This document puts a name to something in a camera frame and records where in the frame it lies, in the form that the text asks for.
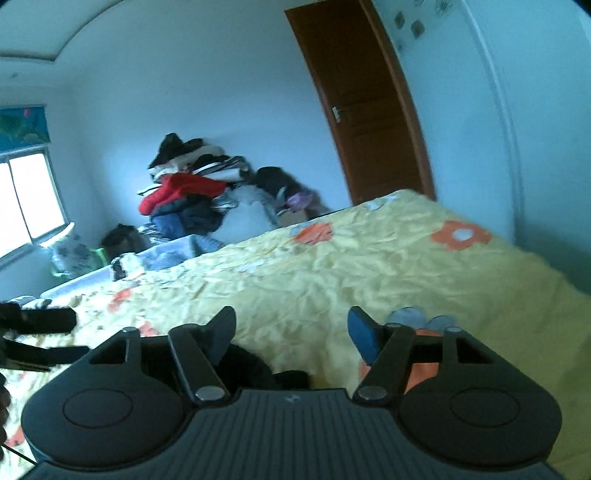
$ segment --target wooden door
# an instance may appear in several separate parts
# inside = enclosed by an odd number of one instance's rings
[[[353,203],[398,189],[433,197],[430,171],[423,168],[421,178],[392,76],[358,0],[324,0],[285,13],[316,84]]]

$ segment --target ribbed black surface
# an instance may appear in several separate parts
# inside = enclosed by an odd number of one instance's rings
[[[474,472],[412,445],[388,412],[351,403],[343,390],[245,391],[198,413],[165,452],[133,467],[69,472],[41,464],[26,480],[556,480],[543,464]]]

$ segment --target purple cloth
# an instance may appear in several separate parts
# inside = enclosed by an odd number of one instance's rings
[[[308,208],[314,200],[314,192],[310,190],[302,190],[295,195],[292,195],[286,200],[287,206],[292,212],[300,212]]]

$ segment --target pile of clothes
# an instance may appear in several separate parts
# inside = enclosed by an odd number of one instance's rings
[[[174,133],[162,141],[148,173],[154,183],[138,191],[138,210],[151,220],[144,229],[160,233],[158,243],[193,234],[241,242],[278,228],[282,211],[302,212],[316,201],[278,167],[254,173],[244,157]]]

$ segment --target door frame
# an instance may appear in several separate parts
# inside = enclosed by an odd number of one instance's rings
[[[372,0],[357,1],[360,3],[365,13],[365,16],[369,21],[369,25],[371,26],[372,31],[374,32],[376,39],[378,40],[379,48],[382,51],[384,61],[386,62],[388,71],[390,72],[390,76],[394,84],[394,88],[396,89],[398,101],[400,102],[400,105],[402,107],[402,112],[404,114],[404,119],[406,121],[408,128],[408,133],[413,144],[414,156],[417,160],[418,172],[421,178],[423,193],[431,200],[436,200],[435,188],[433,185],[433,177],[431,175],[431,165],[427,154],[427,147],[425,145],[423,132],[418,121],[417,111],[414,106],[413,99],[410,95],[410,90],[408,89],[406,77],[402,72],[402,67],[400,66],[400,62],[398,61],[398,57],[396,56],[394,47],[392,46],[392,43],[388,38],[386,29],[384,28],[384,25],[379,18],[379,15],[372,3]],[[333,115],[332,110],[330,109],[330,102],[328,101],[328,98],[324,90],[322,89],[322,84],[320,83],[320,76],[318,75],[318,72],[316,71],[314,66],[310,62],[308,62],[308,58],[310,57],[310,55],[307,51],[305,51],[305,47],[303,46],[305,45],[305,42],[300,41],[302,35],[299,30],[298,24],[296,21],[292,21],[294,20],[295,13],[293,13],[291,10],[286,10],[285,15],[287,16],[287,19],[289,20],[289,23],[291,25],[291,29],[293,30],[295,37],[298,40],[299,46],[302,49],[304,60],[306,61],[306,65],[308,65],[308,69],[312,76],[312,80],[320,97],[322,110],[324,110],[324,115],[329,123],[330,132],[332,134],[336,149],[341,159],[340,163],[345,171],[345,176],[348,178],[351,172],[348,171],[349,162],[346,161],[346,148],[339,139],[339,135],[337,133],[338,130],[336,119]],[[349,189],[351,199],[355,200],[355,198],[357,198],[358,195],[356,194],[356,192],[351,191],[351,186],[349,182],[347,182],[347,187]]]

